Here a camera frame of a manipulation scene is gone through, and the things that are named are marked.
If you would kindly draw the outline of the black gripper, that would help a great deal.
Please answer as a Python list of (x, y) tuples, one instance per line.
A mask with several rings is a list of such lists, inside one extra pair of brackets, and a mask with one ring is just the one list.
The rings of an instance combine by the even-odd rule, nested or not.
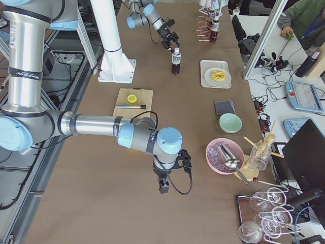
[(170, 29), (165, 27), (164, 24), (157, 30), (157, 33), (162, 38), (161, 44), (166, 50), (173, 53), (173, 48), (171, 47), (172, 42), (174, 42), (177, 47), (180, 47), (177, 34), (175, 32), (171, 33)]
[(169, 191), (168, 175), (169, 171), (164, 167), (164, 165), (155, 157), (153, 161), (153, 171), (157, 175), (159, 192), (165, 194)]

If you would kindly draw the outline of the person hand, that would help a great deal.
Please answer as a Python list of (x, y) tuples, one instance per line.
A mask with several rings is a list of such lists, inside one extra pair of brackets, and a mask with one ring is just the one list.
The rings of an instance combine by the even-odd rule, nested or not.
[(291, 36), (293, 34), (294, 30), (289, 25), (284, 26), (280, 32), (280, 36), (284, 38), (287, 38), (288, 36)]

